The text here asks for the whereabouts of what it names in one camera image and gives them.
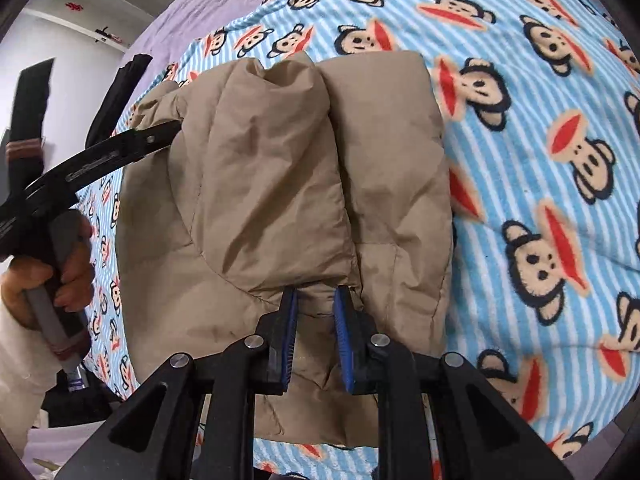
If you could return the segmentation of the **person left hand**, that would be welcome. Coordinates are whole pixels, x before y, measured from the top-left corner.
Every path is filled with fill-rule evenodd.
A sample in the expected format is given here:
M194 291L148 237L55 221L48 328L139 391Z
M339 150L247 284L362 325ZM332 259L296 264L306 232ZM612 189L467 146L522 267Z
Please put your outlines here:
M55 307L63 308L66 312L78 312L91 304L94 294L94 267L90 262L91 237L91 223L86 217L80 216L74 250L62 267L62 286L55 293L53 300ZM38 288L52 276L53 269L50 266L30 257L14 258L8 270L3 273L2 302L21 326L29 330L38 330L38 323L25 292Z

